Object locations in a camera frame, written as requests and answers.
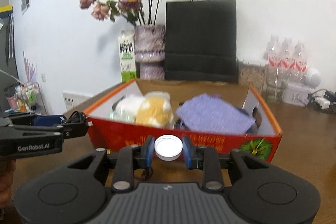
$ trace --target white bottle cap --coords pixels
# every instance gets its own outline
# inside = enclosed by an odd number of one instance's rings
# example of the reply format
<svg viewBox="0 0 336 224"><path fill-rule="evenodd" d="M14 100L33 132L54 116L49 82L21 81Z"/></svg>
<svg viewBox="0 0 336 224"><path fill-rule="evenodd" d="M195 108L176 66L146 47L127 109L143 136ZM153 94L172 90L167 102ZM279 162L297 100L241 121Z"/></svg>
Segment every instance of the white bottle cap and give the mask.
<svg viewBox="0 0 336 224"><path fill-rule="evenodd" d="M182 153L182 141L174 135L163 135L156 139L154 149L159 159L176 160Z"/></svg>

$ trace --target human hand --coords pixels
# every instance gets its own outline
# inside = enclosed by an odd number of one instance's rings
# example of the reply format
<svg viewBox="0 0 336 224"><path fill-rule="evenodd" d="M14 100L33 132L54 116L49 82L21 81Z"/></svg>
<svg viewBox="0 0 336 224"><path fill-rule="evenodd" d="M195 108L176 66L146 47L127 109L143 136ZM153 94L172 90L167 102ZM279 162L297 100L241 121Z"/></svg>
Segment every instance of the human hand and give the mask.
<svg viewBox="0 0 336 224"><path fill-rule="evenodd" d="M15 171L15 161L10 160L3 177L0 177L0 208L8 207L11 204L11 186Z"/></svg>

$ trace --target box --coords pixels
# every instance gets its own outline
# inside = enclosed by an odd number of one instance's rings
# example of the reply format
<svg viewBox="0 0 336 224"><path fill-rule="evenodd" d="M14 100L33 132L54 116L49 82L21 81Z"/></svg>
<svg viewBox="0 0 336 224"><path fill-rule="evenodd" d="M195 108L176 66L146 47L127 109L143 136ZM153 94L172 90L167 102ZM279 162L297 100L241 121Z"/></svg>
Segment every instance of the box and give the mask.
<svg viewBox="0 0 336 224"><path fill-rule="evenodd" d="M180 102L185 102L194 96L203 93L218 94L225 101L242 107L250 116L256 117L256 123L259 126L258 134L219 135L211 132L201 133L138 126L109 119L112 105L124 96L141 95L156 90L170 94L173 111ZM141 145L149 135L158 138L171 134L179 138L189 136L194 145L213 146L221 153L229 153L231 149L240 148L270 162L282 137L278 122L260 94L252 86L248 88L237 84L132 80L117 87L84 112L90 116L88 120L93 124L88 130L93 146L108 148L112 151L118 151L126 145Z"/></svg>
<svg viewBox="0 0 336 224"><path fill-rule="evenodd" d="M309 102L309 91L310 88L304 84L289 82L283 92L282 101L291 105L306 106Z"/></svg>

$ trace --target purple cloth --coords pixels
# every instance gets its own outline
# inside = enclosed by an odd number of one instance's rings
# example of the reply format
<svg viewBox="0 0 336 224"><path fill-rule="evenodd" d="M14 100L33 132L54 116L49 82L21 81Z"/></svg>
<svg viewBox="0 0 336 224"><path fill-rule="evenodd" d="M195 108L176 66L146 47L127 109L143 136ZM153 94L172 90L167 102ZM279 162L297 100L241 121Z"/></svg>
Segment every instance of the purple cloth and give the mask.
<svg viewBox="0 0 336 224"><path fill-rule="evenodd" d="M186 101L175 113L190 130L198 132L245 134L255 123L233 105L207 94Z"/></svg>

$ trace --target water bottle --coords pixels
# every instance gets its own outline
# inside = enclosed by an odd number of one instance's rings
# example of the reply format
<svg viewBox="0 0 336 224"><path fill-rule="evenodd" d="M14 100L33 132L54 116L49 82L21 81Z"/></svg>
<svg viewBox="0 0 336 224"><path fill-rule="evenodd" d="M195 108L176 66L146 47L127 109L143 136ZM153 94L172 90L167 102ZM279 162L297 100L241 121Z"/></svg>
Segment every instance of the water bottle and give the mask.
<svg viewBox="0 0 336 224"><path fill-rule="evenodd" d="M293 73L290 75L290 82L302 83L307 69L307 53L303 42L298 41L293 57L295 58L295 64Z"/></svg>
<svg viewBox="0 0 336 224"><path fill-rule="evenodd" d="M285 40L282 42L281 59L282 80L288 80L295 65L291 38L286 37Z"/></svg>
<svg viewBox="0 0 336 224"><path fill-rule="evenodd" d="M270 50L275 47L275 45L278 43L278 41L279 41L279 36L272 34L271 35L271 40L267 44L266 51L264 53L263 59L268 60L268 54L269 54Z"/></svg>
<svg viewBox="0 0 336 224"><path fill-rule="evenodd" d="M279 42L268 52L268 69L266 75L266 96L269 100L281 100L282 97L282 68L281 47Z"/></svg>

